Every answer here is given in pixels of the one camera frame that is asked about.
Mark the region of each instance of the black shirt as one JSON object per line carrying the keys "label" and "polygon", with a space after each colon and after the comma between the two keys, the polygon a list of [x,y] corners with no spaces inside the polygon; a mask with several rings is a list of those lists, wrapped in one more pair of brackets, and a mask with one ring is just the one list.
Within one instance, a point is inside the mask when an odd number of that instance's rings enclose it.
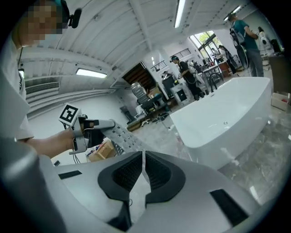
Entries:
{"label": "black shirt", "polygon": [[[178,65],[179,65],[179,68],[181,70],[181,73],[183,73],[184,71],[189,69],[188,64],[186,62],[184,62],[184,61],[180,61]],[[195,81],[195,78],[190,73],[190,71],[188,71],[183,77],[184,77],[184,79],[186,80],[187,83]]]}

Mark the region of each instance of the fluorescent light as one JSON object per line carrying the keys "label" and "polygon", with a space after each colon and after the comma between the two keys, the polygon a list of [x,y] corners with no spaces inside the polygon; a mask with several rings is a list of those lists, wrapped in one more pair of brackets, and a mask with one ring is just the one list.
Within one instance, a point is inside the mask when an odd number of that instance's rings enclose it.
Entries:
{"label": "fluorescent light", "polygon": [[178,1],[178,11],[176,13],[176,18],[175,18],[175,28],[180,26],[184,6],[185,6],[185,1],[186,0],[179,0]]}
{"label": "fluorescent light", "polygon": [[97,77],[97,78],[106,78],[107,75],[103,73],[99,73],[96,71],[89,71],[84,69],[78,69],[76,72],[76,75],[84,75],[84,76],[91,76],[91,77]]}
{"label": "fluorescent light", "polygon": [[24,71],[18,71],[22,78],[24,78]]}
{"label": "fluorescent light", "polygon": [[241,8],[241,6],[236,7],[232,13],[236,13],[240,8]]}
{"label": "fluorescent light", "polygon": [[232,13],[233,13],[233,14],[236,13],[240,8],[241,8],[241,6],[239,5],[238,7],[236,7],[236,8],[232,11]]}

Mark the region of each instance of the cardboard box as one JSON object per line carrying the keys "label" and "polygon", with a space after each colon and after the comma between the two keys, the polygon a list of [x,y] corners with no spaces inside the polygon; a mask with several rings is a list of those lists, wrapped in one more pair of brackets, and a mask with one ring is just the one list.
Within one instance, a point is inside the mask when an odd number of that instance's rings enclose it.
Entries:
{"label": "cardboard box", "polygon": [[148,94],[148,97],[151,98],[150,96],[153,95],[155,97],[156,94],[160,94],[160,89],[158,87],[155,87],[151,89],[150,93]]}
{"label": "cardboard box", "polygon": [[103,159],[107,159],[110,157],[114,157],[116,155],[116,151],[111,143],[111,141],[107,141],[102,144],[97,151],[94,151],[89,155],[89,160],[91,162],[100,161]]}

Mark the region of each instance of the freestanding bathtub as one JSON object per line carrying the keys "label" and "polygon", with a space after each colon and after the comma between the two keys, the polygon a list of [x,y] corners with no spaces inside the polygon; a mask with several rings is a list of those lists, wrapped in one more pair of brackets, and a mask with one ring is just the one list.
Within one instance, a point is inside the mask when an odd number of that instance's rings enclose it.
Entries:
{"label": "freestanding bathtub", "polygon": [[233,78],[171,114],[194,162],[219,169],[262,131],[271,110],[270,79]]}

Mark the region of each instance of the chair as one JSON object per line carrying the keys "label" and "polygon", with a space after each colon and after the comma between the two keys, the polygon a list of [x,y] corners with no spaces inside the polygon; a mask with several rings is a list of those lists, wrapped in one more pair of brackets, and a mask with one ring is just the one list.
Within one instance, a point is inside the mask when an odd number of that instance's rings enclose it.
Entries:
{"label": "chair", "polygon": [[[136,119],[136,120],[141,120],[142,118],[145,118],[145,117],[146,117],[146,112],[145,112],[145,110],[141,107],[141,105],[137,106],[137,107],[135,108],[135,110],[136,110],[136,113],[137,113],[137,114],[135,115],[135,119]],[[141,126],[143,127],[144,124],[149,124],[149,119],[146,119],[145,121],[143,121],[143,122],[141,123]]]}

